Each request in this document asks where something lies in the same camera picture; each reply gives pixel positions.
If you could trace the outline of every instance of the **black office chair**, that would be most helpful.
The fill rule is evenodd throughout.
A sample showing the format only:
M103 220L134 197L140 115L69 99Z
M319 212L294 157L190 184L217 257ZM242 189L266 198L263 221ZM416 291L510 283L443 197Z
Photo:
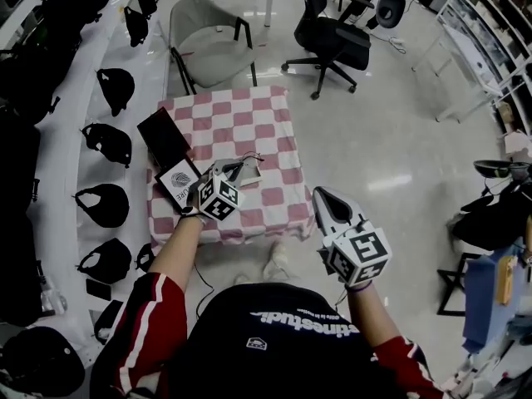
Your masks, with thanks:
M351 1L374 8L366 0ZM329 17L318 17L326 6L327 0L305 0L305 13L293 34L296 42L309 52L315 53L316 57L291 59L281 66L283 71L287 71L290 64L319 66L321 72L318 89L310 95L314 101L319 98L325 71L328 68L331 68L339 76L349 81L352 84L349 87L349 92L354 93L357 89L357 82L346 74L335 61L363 71L367 68L369 48L372 45L369 41L369 36L361 29Z

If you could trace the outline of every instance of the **white shoe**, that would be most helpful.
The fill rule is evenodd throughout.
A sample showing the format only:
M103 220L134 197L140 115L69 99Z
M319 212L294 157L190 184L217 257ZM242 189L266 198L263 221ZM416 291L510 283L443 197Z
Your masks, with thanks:
M236 278L233 280L233 285L242 285L243 283L252 283L248 275L245 273L239 273L236 275Z
M265 281L288 281L288 256L286 247L282 242L276 241L269 250L269 260L263 269Z

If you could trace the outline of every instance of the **black cap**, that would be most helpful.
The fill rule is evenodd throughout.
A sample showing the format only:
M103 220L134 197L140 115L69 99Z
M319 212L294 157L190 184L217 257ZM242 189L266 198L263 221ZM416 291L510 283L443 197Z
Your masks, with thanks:
M157 10L155 0L139 0L139 6L146 19L150 19L150 15Z
M96 262L88 266L87 263L92 263L93 260ZM96 281L111 284L124 279L130 270L130 265L130 250L119 239L113 238L85 256L77 270L86 273Z
M111 114L117 116L127 106L135 91L135 81L131 74L120 68L98 70L96 73L103 96L111 107Z
M126 14L127 31L131 37L131 47L136 47L142 44L148 35L148 21L142 13L138 13L131 9L131 7L124 7Z
M90 124L81 133L86 145L92 150L100 151L109 161L127 167L131 163L131 139L122 130L107 124Z
M70 343L55 329L35 327L10 338L2 363L10 387L45 397L65 397L85 379L85 369Z
M100 201L87 207L79 197L85 194L98 195ZM126 221L130 203L126 192L117 185L104 183L94 188L80 190L74 198L76 203L102 228L118 228Z

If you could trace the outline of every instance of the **metal rack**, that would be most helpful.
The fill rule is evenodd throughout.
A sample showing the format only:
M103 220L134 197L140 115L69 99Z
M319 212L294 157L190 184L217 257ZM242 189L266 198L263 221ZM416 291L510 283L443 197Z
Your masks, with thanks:
M512 0L447 0L436 15L436 20L447 27L444 32L449 32L450 27L468 37L493 74L494 80L490 84L494 86L495 81L494 88L500 93L490 94L476 76L483 92L479 95L479 102L491 103L504 131L519 129L531 135L532 81L525 68L532 62L532 23ZM471 65L470 58L468 61L463 52L459 53ZM470 69L475 71L475 66L470 66ZM514 121L511 124L505 124L496 111L496 106L502 101L512 108ZM446 111L437 120L450 113Z

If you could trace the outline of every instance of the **wristband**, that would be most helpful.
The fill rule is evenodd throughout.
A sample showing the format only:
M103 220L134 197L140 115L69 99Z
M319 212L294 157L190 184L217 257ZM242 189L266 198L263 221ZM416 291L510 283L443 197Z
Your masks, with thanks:
M348 285L346 285L345 287L348 293L360 293L361 291L364 291L367 287L372 285L372 283L373 281L370 281L369 283L367 283L367 285L364 285L363 287L360 287L360 288L349 287Z

